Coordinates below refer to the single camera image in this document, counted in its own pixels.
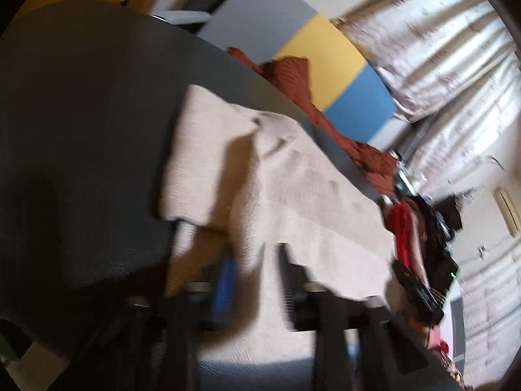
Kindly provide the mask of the beige knit sweater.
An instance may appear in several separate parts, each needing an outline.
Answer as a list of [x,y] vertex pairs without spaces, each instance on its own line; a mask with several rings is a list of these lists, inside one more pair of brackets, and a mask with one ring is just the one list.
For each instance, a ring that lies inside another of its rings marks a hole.
[[201,340],[205,362],[241,365],[309,356],[290,329],[277,248],[353,299],[384,296],[394,256],[380,208],[290,117],[187,89],[163,171],[161,217],[179,226],[166,292],[173,295],[230,245],[238,267],[232,321]]

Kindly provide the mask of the grey yellow blue headboard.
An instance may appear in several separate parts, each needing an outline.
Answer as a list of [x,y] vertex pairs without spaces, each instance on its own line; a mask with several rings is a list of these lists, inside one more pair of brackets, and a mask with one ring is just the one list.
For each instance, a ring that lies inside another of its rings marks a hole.
[[369,143],[393,117],[394,100],[370,63],[304,0],[226,0],[198,33],[260,65],[305,58],[314,106],[342,133]]

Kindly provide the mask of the patterned white curtain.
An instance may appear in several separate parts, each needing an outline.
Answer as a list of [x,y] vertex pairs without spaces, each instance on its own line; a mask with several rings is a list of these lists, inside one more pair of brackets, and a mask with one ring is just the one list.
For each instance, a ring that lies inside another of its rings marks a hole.
[[499,382],[520,351],[520,235],[501,210],[503,191],[482,174],[520,121],[520,60],[488,0],[385,0],[339,17],[412,126],[403,159],[412,184],[441,197],[472,190],[453,245],[460,265],[468,383]]

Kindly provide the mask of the dark grey mattress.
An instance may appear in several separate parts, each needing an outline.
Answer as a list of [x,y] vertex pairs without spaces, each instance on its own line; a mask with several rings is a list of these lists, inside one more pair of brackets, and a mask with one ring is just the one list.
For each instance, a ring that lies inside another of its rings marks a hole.
[[127,299],[176,294],[179,226],[159,204],[193,85],[310,137],[304,111],[262,77],[148,15],[63,1],[2,36],[1,315],[49,350],[74,359]]

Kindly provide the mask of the red garment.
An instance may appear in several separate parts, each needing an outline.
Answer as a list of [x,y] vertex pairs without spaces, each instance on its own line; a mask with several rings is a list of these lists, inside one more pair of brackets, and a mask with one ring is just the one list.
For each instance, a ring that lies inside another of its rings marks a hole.
[[397,259],[428,286],[424,265],[428,236],[423,215],[408,202],[397,202],[384,210],[384,224],[395,236]]

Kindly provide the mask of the dark purple black garment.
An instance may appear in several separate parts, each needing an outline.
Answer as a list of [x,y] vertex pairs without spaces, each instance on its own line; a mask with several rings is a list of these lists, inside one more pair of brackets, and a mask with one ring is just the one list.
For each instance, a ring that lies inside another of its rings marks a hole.
[[413,196],[412,201],[418,206],[425,224],[423,265],[429,288],[434,298],[441,303],[446,299],[459,273],[459,265],[449,250],[455,231],[447,226],[443,216],[423,197]]

